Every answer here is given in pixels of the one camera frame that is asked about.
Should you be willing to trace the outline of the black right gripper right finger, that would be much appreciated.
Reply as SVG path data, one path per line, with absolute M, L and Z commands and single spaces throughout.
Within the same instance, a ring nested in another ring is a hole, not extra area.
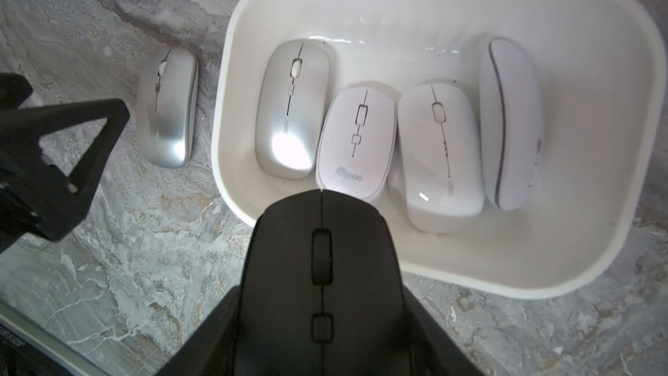
M 403 294 L 413 375 L 483 376 L 407 287 Z

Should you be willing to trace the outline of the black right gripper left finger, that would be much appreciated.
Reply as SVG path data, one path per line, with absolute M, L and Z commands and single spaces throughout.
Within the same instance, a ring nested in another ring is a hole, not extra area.
M 239 296 L 236 285 L 157 375 L 232 375 Z

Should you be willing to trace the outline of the black computer mouse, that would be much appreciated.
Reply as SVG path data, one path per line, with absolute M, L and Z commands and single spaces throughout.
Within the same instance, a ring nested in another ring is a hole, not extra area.
M 238 312 L 236 375 L 410 375 L 405 296 L 379 211 L 335 191 L 269 206 Z

